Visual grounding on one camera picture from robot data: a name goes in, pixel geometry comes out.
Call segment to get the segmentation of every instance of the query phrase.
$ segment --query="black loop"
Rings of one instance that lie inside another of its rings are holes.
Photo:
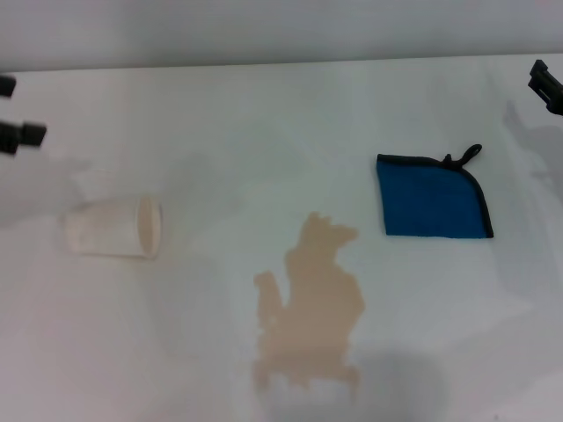
[[[458,170],[461,169],[464,165],[469,163],[469,161],[474,158],[481,150],[483,146],[476,143],[475,145],[471,146],[468,150],[465,151],[464,156],[457,161],[452,161],[451,155],[448,154],[442,161],[444,167],[447,169]]]

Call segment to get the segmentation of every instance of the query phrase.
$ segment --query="black object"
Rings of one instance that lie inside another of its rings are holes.
[[[528,86],[547,104],[550,113],[563,116],[563,85],[547,71],[541,60],[536,60],[530,71],[531,80]]]
[[[0,97],[11,97],[15,87],[15,78],[0,76]],[[18,126],[0,121],[0,153],[15,156],[19,145],[38,148],[46,133],[45,125],[24,123]]]
[[[16,88],[16,78],[12,76],[0,76],[0,97],[11,97]]]

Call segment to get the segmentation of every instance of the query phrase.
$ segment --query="spilled liquid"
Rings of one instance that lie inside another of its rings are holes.
[[[310,214],[299,243],[285,256],[290,283],[285,306],[272,273],[254,277],[262,330],[260,358],[253,367],[258,389],[267,388],[270,375],[278,374],[305,388],[312,379],[346,382],[354,396],[360,374],[345,358],[364,302],[356,278],[336,264],[336,254],[357,236],[355,229],[332,225],[330,217]]]

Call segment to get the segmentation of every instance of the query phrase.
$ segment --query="paper cup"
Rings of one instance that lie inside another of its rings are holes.
[[[87,204],[65,216],[73,252],[154,258],[162,234],[158,203],[149,196]]]

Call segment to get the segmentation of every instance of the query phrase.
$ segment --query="white table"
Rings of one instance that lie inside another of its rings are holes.
[[[560,421],[563,119],[536,57],[19,74],[4,120],[48,124],[0,163],[0,409],[10,421]],[[544,56],[563,78],[563,55]],[[377,153],[473,143],[492,241],[383,234]],[[67,253],[60,214],[154,193],[154,262]],[[256,390],[258,290],[311,212],[358,230],[337,262],[365,310],[358,369]]]

